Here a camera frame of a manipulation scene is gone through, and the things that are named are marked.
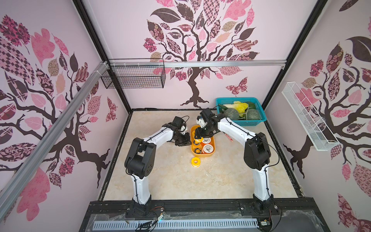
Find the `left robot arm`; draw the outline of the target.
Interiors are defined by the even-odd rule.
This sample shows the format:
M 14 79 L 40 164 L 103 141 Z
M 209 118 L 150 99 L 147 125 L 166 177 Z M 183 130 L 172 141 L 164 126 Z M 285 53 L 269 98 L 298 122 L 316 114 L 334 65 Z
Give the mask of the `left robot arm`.
M 164 124 L 153 135 L 134 138 L 125 160 L 125 171 L 133 183 L 134 195 L 130 209 L 135 213 L 149 213 L 151 193 L 148 176 L 155 163 L 156 151 L 162 145 L 173 142 L 177 147 L 191 145 L 190 134 L 185 122 Z

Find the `yellow plastic storage box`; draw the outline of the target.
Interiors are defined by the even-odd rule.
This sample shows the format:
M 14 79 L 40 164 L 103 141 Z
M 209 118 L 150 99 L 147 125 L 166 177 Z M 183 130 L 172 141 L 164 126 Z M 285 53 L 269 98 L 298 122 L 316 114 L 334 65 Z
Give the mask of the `yellow plastic storage box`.
M 216 151 L 214 137 L 205 138 L 202 141 L 195 139 L 195 131 L 199 125 L 194 125 L 190 130 L 191 151 L 195 157 L 210 157 Z

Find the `yellow black tape roll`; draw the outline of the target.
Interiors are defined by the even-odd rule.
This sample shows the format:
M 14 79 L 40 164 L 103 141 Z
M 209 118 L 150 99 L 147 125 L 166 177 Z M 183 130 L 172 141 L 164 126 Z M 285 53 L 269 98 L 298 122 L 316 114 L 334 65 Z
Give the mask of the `yellow black tape roll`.
M 195 154 L 201 154 L 201 153 L 202 153 L 202 150 L 199 149 L 199 148 L 195 148 L 195 149 L 194 149 L 194 153 L 195 153 Z

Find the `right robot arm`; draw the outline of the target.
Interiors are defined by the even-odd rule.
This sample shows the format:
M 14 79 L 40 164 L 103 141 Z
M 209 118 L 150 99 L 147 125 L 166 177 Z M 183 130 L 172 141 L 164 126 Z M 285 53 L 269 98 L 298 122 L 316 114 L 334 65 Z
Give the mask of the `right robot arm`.
M 258 214 L 268 211 L 274 199 L 269 182 L 271 151 L 266 135 L 245 129 L 222 113 L 214 114 L 209 108 L 201 111 L 197 124 L 196 139 L 211 138 L 223 132 L 243 146 L 243 160 L 252 170 L 254 180 L 253 208 Z

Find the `orange tape roll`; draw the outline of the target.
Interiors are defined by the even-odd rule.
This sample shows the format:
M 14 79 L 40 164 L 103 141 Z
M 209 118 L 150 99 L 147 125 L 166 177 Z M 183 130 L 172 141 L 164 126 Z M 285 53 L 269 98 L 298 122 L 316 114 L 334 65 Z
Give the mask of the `orange tape roll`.
M 211 144 L 205 144 L 203 146 L 203 154 L 213 154 L 214 147 Z
M 202 143 L 204 143 L 204 144 L 210 144 L 211 141 L 212 141 L 211 138 L 204 138 L 203 141 L 202 141 Z

